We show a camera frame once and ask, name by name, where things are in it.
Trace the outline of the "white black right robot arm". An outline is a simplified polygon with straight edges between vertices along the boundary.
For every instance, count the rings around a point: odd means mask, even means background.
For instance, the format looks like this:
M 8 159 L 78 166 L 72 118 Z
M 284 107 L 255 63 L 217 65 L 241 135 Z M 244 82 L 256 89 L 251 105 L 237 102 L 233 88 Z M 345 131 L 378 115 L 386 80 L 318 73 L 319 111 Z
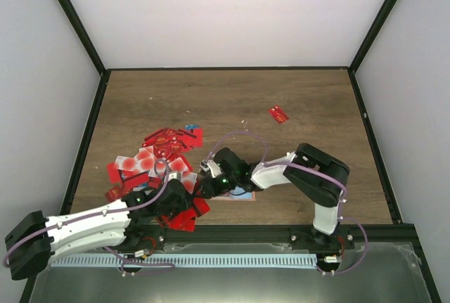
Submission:
M 202 177 L 193 193 L 211 199 L 241 188 L 246 193 L 272 186 L 292 184 L 314 203 L 311 239 L 327 249 L 338 239 L 340 206 L 347 194 L 349 167 L 342 161 L 308 144 L 301 143 L 285 156 L 248 163 L 231 149 L 222 148 L 202 161 Z

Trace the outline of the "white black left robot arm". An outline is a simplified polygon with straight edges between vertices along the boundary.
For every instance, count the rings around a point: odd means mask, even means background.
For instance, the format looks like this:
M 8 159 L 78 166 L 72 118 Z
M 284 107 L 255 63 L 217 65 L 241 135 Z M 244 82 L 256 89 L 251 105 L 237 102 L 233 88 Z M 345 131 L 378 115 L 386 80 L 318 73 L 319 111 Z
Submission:
M 178 214 L 192 205 L 192 195 L 177 179 L 159 188 L 132 191 L 107 205 L 52 217 L 31 212 L 5 237 L 3 266 L 20 281 L 42 272 L 64 256 L 123 244 L 134 250 L 143 242 L 136 227 L 161 216 Z

